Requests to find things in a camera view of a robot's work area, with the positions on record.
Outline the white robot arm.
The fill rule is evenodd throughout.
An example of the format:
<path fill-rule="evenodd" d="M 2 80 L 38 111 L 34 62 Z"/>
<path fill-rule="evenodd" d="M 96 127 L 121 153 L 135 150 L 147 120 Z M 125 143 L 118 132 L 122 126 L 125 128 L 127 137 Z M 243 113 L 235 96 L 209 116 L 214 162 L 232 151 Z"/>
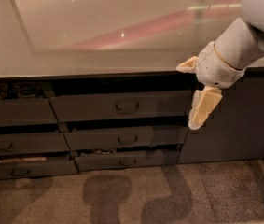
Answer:
<path fill-rule="evenodd" d="M 177 65 L 194 74 L 204 88 L 193 94 L 188 127 L 198 130 L 222 99 L 222 91 L 243 77 L 248 66 L 264 57 L 264 0 L 242 0 L 243 15 L 199 55 Z"/>

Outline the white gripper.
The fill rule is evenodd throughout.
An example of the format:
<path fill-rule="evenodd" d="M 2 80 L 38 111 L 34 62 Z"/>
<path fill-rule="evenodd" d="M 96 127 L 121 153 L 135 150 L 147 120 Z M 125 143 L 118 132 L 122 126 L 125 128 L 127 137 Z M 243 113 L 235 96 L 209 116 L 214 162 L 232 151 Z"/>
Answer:
<path fill-rule="evenodd" d="M 205 85 L 202 91 L 195 90 L 193 94 L 188 118 L 190 130 L 199 130 L 218 106 L 222 99 L 220 89 L 231 87 L 245 73 L 245 70 L 236 70 L 219 58 L 214 41 L 208 43 L 198 57 L 193 56 L 177 65 L 176 70 L 181 73 L 196 73 L 198 81 Z"/>

